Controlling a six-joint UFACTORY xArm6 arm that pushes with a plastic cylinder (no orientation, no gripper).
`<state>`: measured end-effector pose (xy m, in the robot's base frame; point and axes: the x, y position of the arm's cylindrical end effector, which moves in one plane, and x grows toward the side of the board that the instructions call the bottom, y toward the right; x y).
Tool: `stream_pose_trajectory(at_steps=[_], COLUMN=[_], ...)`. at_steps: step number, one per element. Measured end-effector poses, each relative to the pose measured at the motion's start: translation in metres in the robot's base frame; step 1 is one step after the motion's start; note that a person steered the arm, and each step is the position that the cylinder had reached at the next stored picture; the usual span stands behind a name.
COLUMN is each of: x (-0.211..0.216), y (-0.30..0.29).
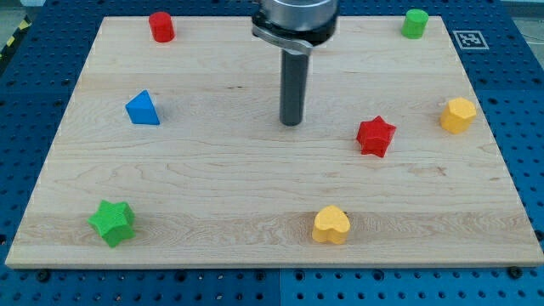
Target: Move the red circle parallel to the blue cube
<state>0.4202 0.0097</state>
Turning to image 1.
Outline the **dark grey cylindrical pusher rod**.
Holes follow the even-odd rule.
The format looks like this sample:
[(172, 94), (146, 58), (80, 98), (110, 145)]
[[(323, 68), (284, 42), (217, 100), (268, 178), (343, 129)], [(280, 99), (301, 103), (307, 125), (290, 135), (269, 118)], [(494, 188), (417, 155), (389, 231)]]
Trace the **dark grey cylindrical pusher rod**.
[(303, 120), (309, 57), (289, 50), (281, 51), (280, 121), (296, 126)]

